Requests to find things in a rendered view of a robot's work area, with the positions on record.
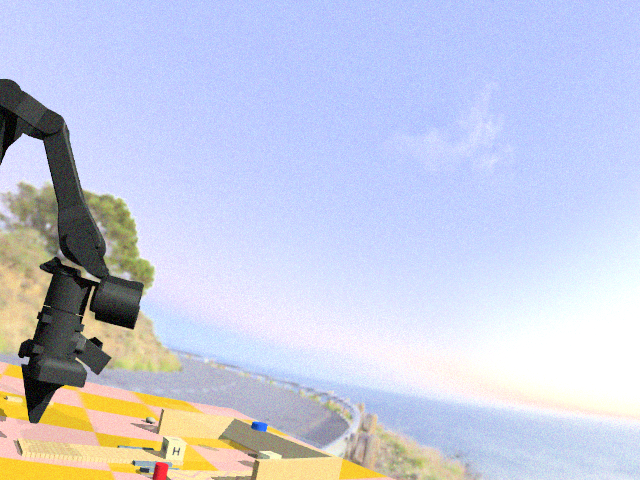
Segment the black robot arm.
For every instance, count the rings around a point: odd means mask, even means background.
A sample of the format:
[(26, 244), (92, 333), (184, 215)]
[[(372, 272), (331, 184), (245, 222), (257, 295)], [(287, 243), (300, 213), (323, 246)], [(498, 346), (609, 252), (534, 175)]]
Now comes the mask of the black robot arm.
[[(84, 316), (92, 286), (89, 310), (95, 319), (134, 330), (144, 284), (109, 275), (103, 256), (106, 243), (85, 202), (63, 116), (42, 105), (16, 81), (0, 79), (0, 165), (6, 150), (22, 136), (43, 140), (58, 202), (58, 235), (65, 258), (83, 266), (100, 283), (81, 277), (81, 270), (62, 265), (58, 257), (40, 264), (53, 274), (43, 305)], [(76, 330), (66, 358), (78, 360), (99, 375), (111, 360), (96, 337), (87, 339)]]

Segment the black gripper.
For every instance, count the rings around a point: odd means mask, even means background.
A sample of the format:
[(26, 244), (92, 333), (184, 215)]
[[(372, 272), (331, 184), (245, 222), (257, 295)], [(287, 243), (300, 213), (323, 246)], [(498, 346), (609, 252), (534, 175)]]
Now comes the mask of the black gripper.
[(75, 360), (66, 358), (68, 344), (76, 330), (83, 332), (82, 316), (43, 306), (38, 312), (37, 327), (32, 339), (21, 343), (19, 358), (30, 357), (21, 364), (29, 422), (41, 419), (54, 393), (64, 387), (83, 388), (87, 371)]

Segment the red cylinder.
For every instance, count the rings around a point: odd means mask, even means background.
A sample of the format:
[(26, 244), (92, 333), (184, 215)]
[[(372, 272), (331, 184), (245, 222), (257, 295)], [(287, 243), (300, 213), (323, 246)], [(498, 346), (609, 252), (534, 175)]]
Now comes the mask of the red cylinder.
[(168, 465), (162, 462), (157, 462), (154, 468), (153, 480), (166, 480)]

